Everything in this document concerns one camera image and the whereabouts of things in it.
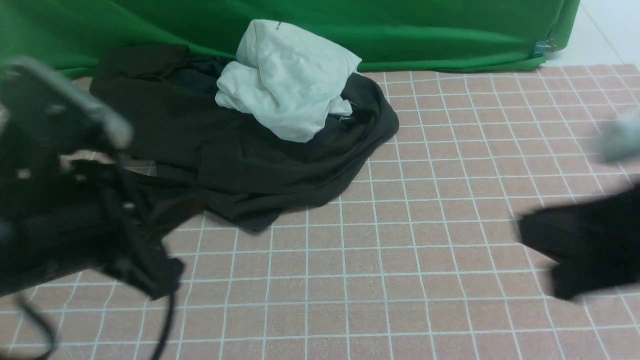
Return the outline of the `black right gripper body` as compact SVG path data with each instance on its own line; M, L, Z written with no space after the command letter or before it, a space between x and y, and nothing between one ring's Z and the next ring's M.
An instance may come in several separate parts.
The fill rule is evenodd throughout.
M556 299L574 301L592 292L638 284L639 185L522 214L518 235L526 248L553 260L547 274Z

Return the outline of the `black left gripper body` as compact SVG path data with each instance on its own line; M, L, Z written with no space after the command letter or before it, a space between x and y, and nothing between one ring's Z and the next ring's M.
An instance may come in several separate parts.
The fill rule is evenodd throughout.
M162 240L185 221L185 183L57 156L1 162L1 295L94 270L153 300L185 265Z

